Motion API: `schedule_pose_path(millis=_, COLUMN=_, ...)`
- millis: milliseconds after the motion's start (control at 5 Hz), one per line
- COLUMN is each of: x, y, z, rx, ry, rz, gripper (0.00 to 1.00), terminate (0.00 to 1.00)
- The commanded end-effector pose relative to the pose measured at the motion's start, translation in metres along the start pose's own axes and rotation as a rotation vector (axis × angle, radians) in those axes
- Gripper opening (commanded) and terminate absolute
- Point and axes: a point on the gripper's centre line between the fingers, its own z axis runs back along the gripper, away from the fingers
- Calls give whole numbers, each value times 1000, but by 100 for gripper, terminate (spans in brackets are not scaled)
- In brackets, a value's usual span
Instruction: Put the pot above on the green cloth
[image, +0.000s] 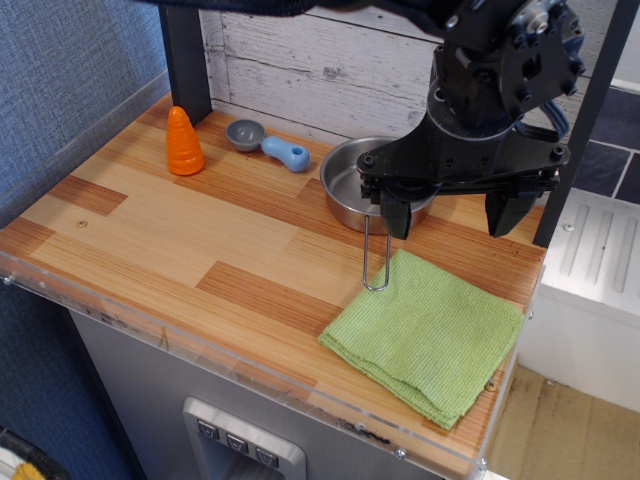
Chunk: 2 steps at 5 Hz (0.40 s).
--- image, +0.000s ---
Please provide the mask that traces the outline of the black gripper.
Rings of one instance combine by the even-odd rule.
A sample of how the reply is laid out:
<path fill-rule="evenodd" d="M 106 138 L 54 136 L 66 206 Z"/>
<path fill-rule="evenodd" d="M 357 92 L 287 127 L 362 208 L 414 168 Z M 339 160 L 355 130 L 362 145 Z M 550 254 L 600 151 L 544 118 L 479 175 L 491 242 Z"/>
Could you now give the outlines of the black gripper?
<path fill-rule="evenodd" d="M 485 212 L 492 237 L 509 234 L 532 210 L 540 193 L 557 183 L 571 154 L 508 128 L 455 135 L 430 119 L 410 134 L 360 155 L 361 194 L 380 195 L 388 234 L 406 239 L 411 207 L 395 196 L 487 193 Z"/>

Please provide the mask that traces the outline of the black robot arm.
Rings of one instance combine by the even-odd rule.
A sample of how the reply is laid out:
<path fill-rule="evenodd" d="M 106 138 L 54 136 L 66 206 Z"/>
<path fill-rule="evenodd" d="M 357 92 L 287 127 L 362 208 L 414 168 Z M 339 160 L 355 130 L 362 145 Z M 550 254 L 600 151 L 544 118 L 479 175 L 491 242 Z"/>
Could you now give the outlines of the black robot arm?
<path fill-rule="evenodd" d="M 387 233 L 408 236 L 411 207 L 481 194 L 489 233 L 511 232 L 557 185 L 569 159 L 572 95 L 585 67 L 579 20 L 563 1 L 383 1 L 380 8 L 439 37 L 426 112 L 406 136 L 361 154 L 363 198 Z"/>

